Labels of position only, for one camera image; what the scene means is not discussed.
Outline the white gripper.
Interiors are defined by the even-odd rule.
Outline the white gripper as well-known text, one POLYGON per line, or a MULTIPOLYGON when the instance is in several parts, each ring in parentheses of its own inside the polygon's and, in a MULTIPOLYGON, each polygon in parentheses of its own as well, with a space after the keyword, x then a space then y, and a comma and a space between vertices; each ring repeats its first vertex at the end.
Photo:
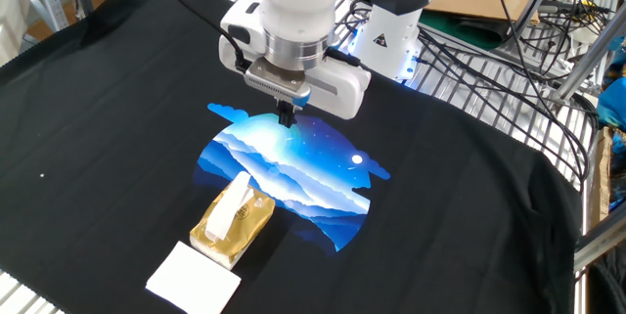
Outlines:
POLYGON ((261 0, 239 0, 222 18, 219 59, 245 83, 277 101, 278 121, 291 127, 310 105, 342 119, 359 111, 371 74, 358 60, 327 46, 284 40, 264 28, 261 0))

